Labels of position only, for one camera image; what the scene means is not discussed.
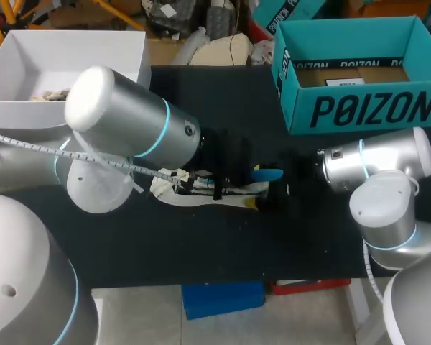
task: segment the black mat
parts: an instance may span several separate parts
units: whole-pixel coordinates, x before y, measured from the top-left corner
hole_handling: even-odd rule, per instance
[[[153,68],[151,90],[203,126],[251,138],[258,162],[274,161],[287,147],[312,152],[378,134],[291,137],[266,67]],[[417,218],[431,221],[431,178],[420,188]],[[92,288],[366,274],[349,195],[326,193],[313,206],[317,217],[286,226],[281,216],[226,206],[177,208],[135,192],[120,209],[99,216],[80,211],[62,188],[12,196],[46,223]],[[392,275],[377,267],[374,273]]]

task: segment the blue object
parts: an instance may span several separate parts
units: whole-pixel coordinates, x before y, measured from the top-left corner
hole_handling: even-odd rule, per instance
[[[399,65],[409,81],[302,88],[295,72]],[[431,127],[431,35],[417,17],[281,22],[272,73],[293,134]]]
[[[262,282],[183,285],[187,319],[204,318],[260,307],[265,301]]]
[[[271,35],[284,20],[312,19],[325,0],[263,0],[255,9],[254,21]]]
[[[255,182],[273,182],[282,178],[284,172],[281,169],[252,170],[251,178]]]

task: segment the white box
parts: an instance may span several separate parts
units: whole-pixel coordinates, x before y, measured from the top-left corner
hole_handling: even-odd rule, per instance
[[[70,89],[80,73],[94,65],[109,67],[148,89],[145,32],[10,31],[0,47],[0,127],[64,124],[65,102],[31,97]]]

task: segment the white plastic bag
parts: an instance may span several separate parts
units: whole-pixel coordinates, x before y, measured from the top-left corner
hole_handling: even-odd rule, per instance
[[[184,66],[188,65],[193,58],[196,50],[203,45],[209,43],[209,36],[206,36],[206,28],[199,27],[198,30],[193,32],[188,40],[183,45],[182,49],[178,52],[171,65]]]

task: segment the label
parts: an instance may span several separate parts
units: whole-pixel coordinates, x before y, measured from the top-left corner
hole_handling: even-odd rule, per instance
[[[278,79],[276,82],[276,91],[278,93],[278,97],[281,98],[281,93],[282,93],[282,75],[281,73],[278,71]]]
[[[176,15],[176,13],[177,13],[175,11],[175,9],[173,9],[172,6],[169,4],[162,6],[161,12],[163,12],[166,15],[166,17],[168,17],[168,18]]]
[[[327,86],[347,86],[347,85],[363,85],[363,78],[348,78],[348,79],[327,79],[325,81]]]
[[[267,25],[267,31],[274,35],[279,22],[290,17],[300,0],[286,0],[273,19]]]
[[[318,96],[310,121],[315,128],[320,120],[333,116],[336,126],[396,124],[401,121],[426,122],[431,113],[431,93],[420,91],[415,96],[411,92],[367,93],[363,98],[346,95],[338,100],[332,96]]]
[[[368,57],[361,59],[330,59],[330,60],[294,60],[296,70],[312,70],[316,68],[349,68],[349,67],[394,67],[402,66],[402,57]]]
[[[289,70],[290,63],[290,54],[287,48],[284,49],[284,53],[282,54],[282,72],[284,73],[284,77],[287,78],[287,71]]]

